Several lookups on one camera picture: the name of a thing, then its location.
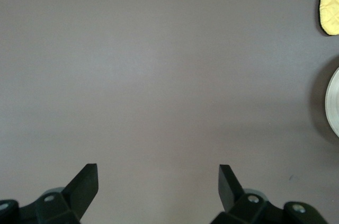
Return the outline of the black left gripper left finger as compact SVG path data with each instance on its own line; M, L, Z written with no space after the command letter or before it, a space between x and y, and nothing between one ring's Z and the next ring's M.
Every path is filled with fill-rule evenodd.
M97 164L86 164L65 187L47 191L28 205L1 200L1 223L80 223L98 190Z

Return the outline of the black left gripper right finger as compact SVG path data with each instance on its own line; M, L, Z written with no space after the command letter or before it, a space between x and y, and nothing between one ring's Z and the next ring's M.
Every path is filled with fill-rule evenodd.
M263 193L243 189L229 165L219 166L218 193L224 211L212 223L327 223L309 204L289 201L280 209Z

